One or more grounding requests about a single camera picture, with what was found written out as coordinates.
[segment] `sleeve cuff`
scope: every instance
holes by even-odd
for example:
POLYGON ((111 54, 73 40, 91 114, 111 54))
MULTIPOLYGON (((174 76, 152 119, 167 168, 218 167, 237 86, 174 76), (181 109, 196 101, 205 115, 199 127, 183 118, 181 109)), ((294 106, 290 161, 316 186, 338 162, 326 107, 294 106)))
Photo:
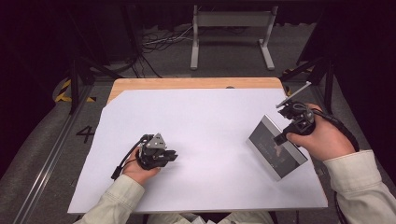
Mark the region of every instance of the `sleeve cuff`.
POLYGON ((127 175, 120 175, 107 189, 106 195, 124 204, 131 212, 136 208, 145 190, 127 175))
POLYGON ((365 189, 382 181, 372 150, 364 150, 323 162, 336 191, 365 189))

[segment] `table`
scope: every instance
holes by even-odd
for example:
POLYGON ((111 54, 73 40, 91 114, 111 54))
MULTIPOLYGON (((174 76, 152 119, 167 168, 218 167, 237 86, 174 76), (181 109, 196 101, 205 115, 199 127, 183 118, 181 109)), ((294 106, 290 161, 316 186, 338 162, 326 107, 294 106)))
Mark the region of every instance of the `table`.
POLYGON ((132 139, 157 131, 179 157, 150 179, 136 213, 326 207, 312 161, 275 181, 246 143, 264 114, 289 124, 275 110, 284 97, 273 77, 117 80, 68 212, 94 206, 132 139))

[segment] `white metal frame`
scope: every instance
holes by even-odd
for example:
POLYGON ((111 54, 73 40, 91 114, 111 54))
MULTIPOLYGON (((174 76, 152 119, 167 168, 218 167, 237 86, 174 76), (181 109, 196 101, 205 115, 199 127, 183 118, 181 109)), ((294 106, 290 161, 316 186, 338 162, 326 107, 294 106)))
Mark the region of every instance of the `white metal frame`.
POLYGON ((191 53, 191 70, 198 69, 198 55, 199 55, 199 39, 198 27, 206 26, 257 26, 265 27, 265 37, 259 39, 259 45, 262 49, 265 63, 268 70, 274 70, 275 66, 272 61, 270 52, 267 48, 268 41, 274 26, 277 7, 273 7, 271 11, 199 11, 197 6, 194 6, 194 14, 192 19, 193 27, 193 41, 191 53))

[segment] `person's left hand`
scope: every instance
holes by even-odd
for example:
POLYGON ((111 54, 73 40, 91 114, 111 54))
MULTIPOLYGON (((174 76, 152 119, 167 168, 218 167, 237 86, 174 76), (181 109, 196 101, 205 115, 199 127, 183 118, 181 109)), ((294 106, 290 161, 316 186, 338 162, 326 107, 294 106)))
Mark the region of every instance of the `person's left hand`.
POLYGON ((135 148, 134 151, 129 156, 128 160, 125 162, 125 167, 122 170, 124 175, 128 175, 134 181, 143 186, 148 179, 158 174, 161 168, 153 168, 151 170, 145 170, 139 166, 135 160, 135 154, 139 150, 139 147, 135 148))

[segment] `gray floor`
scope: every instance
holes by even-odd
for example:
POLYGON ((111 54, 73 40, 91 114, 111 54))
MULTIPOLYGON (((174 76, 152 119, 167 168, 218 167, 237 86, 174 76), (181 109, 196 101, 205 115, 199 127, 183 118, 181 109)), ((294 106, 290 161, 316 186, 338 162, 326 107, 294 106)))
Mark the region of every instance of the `gray floor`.
MULTIPOLYGON (((146 54, 146 58, 157 72, 164 77, 280 77, 282 71, 295 67, 304 44, 314 25, 297 27, 275 27, 270 39, 269 50, 276 66, 268 71, 258 47, 257 39, 262 33, 258 29, 247 29, 241 35, 227 31, 208 30, 200 38, 200 61, 196 71, 190 70, 191 42, 185 40, 164 51, 146 54)), ((147 65, 136 66, 140 75, 154 77, 147 65)), ((132 70, 123 73, 134 77, 132 70)), ((85 103, 77 120, 66 137, 63 153, 57 160, 46 187, 39 195, 27 223, 72 223, 77 216, 68 215, 67 207, 73 196, 78 176, 91 147, 92 137, 84 143, 84 136, 76 135, 87 126, 94 131, 99 122, 102 108, 110 93, 112 82, 101 78, 94 84, 90 96, 95 103, 85 103)), ((304 76, 286 83, 293 90, 304 85, 304 76)), ((302 92, 298 98, 304 102, 321 103, 321 87, 302 92)), ((67 121, 70 103, 59 102, 40 122, 21 147, 20 152, 0 181, 0 223, 12 223, 17 216, 29 190, 35 183, 44 162, 57 142, 58 135, 67 121)), ((359 124, 353 117, 339 86, 334 83, 332 110, 342 118, 346 126, 357 136, 362 148, 370 148, 359 124)), ((301 223, 336 223, 330 178, 321 162, 314 161, 319 179, 329 200, 329 208, 300 211, 301 223)), ((386 172, 380 167, 384 182, 395 195, 396 188, 386 172)), ((295 223, 295 211, 277 211, 279 223, 295 223)), ((141 223, 141 216, 133 215, 128 223, 141 223)))

